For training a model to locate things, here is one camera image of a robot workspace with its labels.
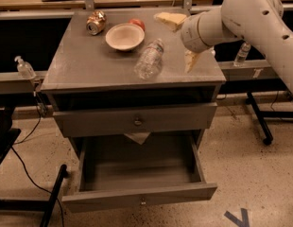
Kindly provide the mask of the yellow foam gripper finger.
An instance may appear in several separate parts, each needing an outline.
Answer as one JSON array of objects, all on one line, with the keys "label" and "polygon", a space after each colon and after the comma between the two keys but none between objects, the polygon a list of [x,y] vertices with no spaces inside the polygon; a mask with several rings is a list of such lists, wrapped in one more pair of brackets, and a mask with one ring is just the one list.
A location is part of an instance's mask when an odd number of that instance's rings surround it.
[{"label": "yellow foam gripper finger", "polygon": [[189,73],[192,71],[193,67],[198,61],[200,54],[192,52],[190,50],[186,50],[184,52],[184,60],[185,60],[185,72]]},{"label": "yellow foam gripper finger", "polygon": [[160,12],[154,15],[154,19],[167,26],[171,31],[178,31],[187,16],[181,13]]}]

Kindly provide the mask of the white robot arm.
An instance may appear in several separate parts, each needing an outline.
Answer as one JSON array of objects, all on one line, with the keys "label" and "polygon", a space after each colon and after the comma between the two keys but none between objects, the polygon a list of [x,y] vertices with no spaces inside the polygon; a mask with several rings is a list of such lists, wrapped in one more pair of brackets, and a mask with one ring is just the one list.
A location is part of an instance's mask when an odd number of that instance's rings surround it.
[{"label": "white robot arm", "polygon": [[243,40],[256,48],[293,95],[293,32],[280,0],[224,0],[219,8],[191,15],[161,12],[154,19],[181,33],[185,71],[217,44]]}]

